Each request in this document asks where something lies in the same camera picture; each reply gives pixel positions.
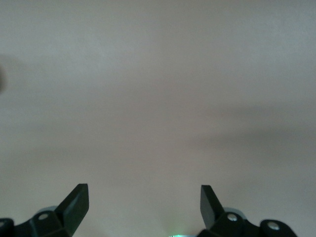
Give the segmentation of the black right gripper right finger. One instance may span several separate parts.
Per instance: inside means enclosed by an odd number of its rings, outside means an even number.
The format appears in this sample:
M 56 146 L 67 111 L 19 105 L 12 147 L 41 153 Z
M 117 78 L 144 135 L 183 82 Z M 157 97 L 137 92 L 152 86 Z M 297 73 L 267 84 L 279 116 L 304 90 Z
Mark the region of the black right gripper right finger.
M 200 212 L 205 224 L 199 237 L 295 237 L 284 222 L 266 219 L 256 226 L 239 210 L 223 208 L 210 185 L 200 189 Z

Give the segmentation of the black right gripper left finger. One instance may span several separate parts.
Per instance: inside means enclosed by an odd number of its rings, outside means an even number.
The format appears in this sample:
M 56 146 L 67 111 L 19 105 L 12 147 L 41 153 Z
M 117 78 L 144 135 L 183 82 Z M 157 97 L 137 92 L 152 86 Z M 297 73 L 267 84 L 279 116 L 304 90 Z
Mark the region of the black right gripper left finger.
M 2 237 L 72 237 L 88 212 L 88 185 L 78 184 L 56 207 L 36 213 L 15 225 L 11 218 L 1 218 Z

